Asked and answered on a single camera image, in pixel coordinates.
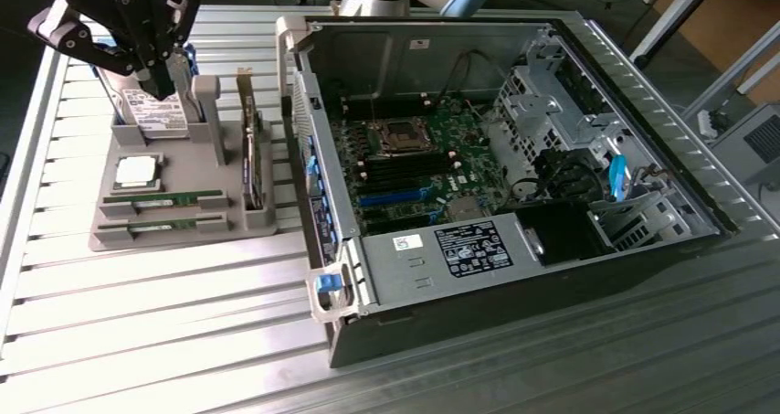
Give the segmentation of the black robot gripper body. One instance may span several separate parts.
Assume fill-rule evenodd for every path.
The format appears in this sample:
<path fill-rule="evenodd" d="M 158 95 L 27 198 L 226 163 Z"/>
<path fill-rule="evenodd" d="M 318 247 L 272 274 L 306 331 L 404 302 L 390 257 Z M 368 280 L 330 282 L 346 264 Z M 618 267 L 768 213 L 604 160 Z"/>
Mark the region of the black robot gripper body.
<path fill-rule="evenodd" d="M 111 32 L 142 67 L 156 65 L 171 51 L 174 8 L 168 0 L 66 0 Z"/>

